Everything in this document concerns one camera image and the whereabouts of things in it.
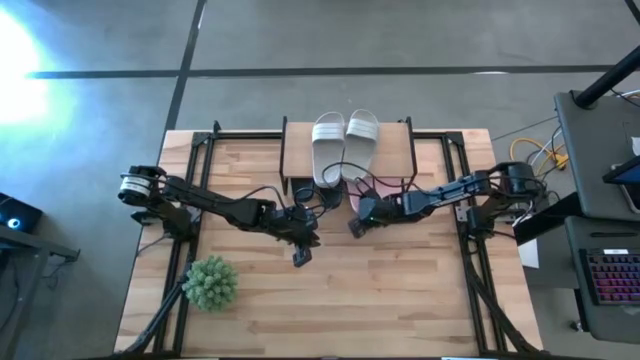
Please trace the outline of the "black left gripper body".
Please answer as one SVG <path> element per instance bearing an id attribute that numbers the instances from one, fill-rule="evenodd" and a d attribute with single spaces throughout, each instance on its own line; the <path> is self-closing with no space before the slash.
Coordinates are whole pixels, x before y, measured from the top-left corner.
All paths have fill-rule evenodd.
<path id="1" fill-rule="evenodd" d="M 317 228 L 316 216 L 310 209 L 298 206 L 278 208 L 274 202 L 269 206 L 269 234 L 278 240 L 299 247 L 318 247 Z"/>

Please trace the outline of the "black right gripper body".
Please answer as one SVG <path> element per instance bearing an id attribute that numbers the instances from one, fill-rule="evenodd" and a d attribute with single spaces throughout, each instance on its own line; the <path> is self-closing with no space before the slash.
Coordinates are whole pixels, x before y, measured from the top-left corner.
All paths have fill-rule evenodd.
<path id="1" fill-rule="evenodd" d="M 358 218 L 367 226 L 387 226 L 405 220 L 405 213 L 394 198 L 363 197 L 359 200 Z"/>

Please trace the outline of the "grey rubber slide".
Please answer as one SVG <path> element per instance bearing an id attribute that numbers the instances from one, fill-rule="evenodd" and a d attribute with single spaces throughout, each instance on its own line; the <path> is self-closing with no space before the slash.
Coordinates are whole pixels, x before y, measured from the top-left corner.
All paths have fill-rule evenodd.
<path id="1" fill-rule="evenodd" d="M 345 122 L 338 112 L 321 115 L 312 128 L 312 172 L 320 188 L 333 188 L 341 180 Z"/>
<path id="2" fill-rule="evenodd" d="M 364 178 L 375 155 L 380 124 L 376 116 L 366 110 L 355 110 L 345 133 L 342 177 L 349 182 Z"/>

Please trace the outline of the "green artificial plant ball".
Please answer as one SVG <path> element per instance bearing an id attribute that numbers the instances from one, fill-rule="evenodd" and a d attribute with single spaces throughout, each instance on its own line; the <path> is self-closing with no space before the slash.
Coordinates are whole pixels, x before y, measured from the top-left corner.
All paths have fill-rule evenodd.
<path id="1" fill-rule="evenodd" d="M 238 273 L 221 256 L 195 261 L 186 273 L 182 289 L 189 302 L 199 310 L 225 311 L 236 299 Z"/>

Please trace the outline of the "white paper sheet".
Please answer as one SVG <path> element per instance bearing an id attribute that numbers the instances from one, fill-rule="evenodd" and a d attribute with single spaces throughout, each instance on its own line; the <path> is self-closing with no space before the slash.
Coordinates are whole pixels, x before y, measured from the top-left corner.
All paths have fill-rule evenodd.
<path id="1" fill-rule="evenodd" d="M 538 269 L 540 267 L 538 243 L 532 239 L 518 246 L 518 253 L 523 267 Z"/>

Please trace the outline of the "black box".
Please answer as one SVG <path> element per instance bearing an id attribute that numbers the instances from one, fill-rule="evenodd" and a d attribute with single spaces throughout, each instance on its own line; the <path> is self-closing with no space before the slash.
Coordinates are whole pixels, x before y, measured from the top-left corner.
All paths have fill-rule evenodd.
<path id="1" fill-rule="evenodd" d="M 580 197 L 574 192 L 553 205 L 522 220 L 514 227 L 517 245 L 525 244 L 561 225 L 567 217 L 584 216 Z"/>

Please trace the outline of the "grey desk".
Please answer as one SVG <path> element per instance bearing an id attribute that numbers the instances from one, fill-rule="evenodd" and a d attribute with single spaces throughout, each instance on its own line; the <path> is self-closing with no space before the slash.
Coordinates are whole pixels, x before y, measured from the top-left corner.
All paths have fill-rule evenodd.
<path id="1" fill-rule="evenodd" d="M 640 253 L 640 210 L 631 209 L 617 184 L 603 180 L 614 165 L 634 158 L 632 140 L 640 138 L 640 108 L 622 98 L 602 97 L 590 108 L 575 104 L 573 92 L 554 102 L 575 180 L 579 202 L 564 220 L 582 301 L 582 326 L 597 340 L 640 344 L 640 300 L 598 305 L 586 264 L 589 252 L 620 257 Z"/>

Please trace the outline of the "backlit computer keyboard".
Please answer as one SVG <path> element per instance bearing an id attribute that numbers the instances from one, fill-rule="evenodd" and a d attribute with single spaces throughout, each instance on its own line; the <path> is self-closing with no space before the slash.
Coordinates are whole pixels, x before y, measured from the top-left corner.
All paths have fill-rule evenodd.
<path id="1" fill-rule="evenodd" d="M 601 306 L 640 306 L 640 248 L 579 251 L 592 301 Z"/>

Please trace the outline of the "black tablet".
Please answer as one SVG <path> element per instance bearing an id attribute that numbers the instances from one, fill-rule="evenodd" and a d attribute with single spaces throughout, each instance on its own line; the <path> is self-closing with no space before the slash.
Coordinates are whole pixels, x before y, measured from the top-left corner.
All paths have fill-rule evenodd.
<path id="1" fill-rule="evenodd" d="M 640 156 L 622 164 L 612 165 L 610 171 L 602 176 L 602 180 L 617 185 L 640 184 Z"/>

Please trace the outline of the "black metal stand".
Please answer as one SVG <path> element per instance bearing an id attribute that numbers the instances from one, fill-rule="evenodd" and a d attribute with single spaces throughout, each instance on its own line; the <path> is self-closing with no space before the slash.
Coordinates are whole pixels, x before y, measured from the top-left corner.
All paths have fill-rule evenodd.
<path id="1" fill-rule="evenodd" d="M 50 256 L 75 262 L 80 250 L 0 226 L 0 360 L 12 360 Z"/>

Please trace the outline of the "black pole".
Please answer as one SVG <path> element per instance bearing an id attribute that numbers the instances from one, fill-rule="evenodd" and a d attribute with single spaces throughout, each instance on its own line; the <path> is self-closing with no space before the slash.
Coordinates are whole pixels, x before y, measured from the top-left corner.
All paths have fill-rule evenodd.
<path id="1" fill-rule="evenodd" d="M 571 92 L 574 103 L 582 109 L 591 108 L 597 100 L 638 68 L 640 68 L 640 45 L 616 63 L 611 69 L 606 71 L 586 90 L 579 94 Z"/>

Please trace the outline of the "black device blue light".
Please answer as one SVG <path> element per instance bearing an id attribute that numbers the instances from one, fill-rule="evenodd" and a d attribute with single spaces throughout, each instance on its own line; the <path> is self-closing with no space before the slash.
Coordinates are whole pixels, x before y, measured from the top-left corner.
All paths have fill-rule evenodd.
<path id="1" fill-rule="evenodd" d="M 0 225 L 33 234 L 43 212 L 27 203 L 0 192 Z"/>

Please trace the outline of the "wooden shelf black metal frame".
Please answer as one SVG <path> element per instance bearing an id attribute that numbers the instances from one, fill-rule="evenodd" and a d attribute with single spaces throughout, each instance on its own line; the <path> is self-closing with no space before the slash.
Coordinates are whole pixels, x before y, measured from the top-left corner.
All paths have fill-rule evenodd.
<path id="1" fill-rule="evenodd" d="M 312 123 L 283 119 L 280 179 L 285 194 L 290 180 L 312 178 Z M 369 170 L 382 178 L 409 178 L 417 175 L 411 118 L 380 125 L 380 138 Z"/>

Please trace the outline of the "black metal table frame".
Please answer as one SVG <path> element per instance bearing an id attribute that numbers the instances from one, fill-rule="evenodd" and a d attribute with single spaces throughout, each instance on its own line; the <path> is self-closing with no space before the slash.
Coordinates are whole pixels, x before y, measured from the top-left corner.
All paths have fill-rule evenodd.
<path id="1" fill-rule="evenodd" d="M 485 239 L 465 234 L 466 211 L 484 196 L 436 209 L 416 222 L 370 229 L 356 239 L 347 188 L 327 211 L 319 192 L 306 203 L 285 194 L 278 130 L 170 131 L 152 165 L 197 187 L 313 211 L 320 245 L 296 268 L 295 248 L 189 208 L 194 233 L 142 221 L 114 357 L 535 359 L 540 335 L 504 214 Z M 413 128 L 417 175 L 403 190 L 432 190 L 498 165 L 482 129 Z M 222 312 L 199 310 L 182 285 L 191 265 L 221 256 L 238 273 L 237 296 Z"/>

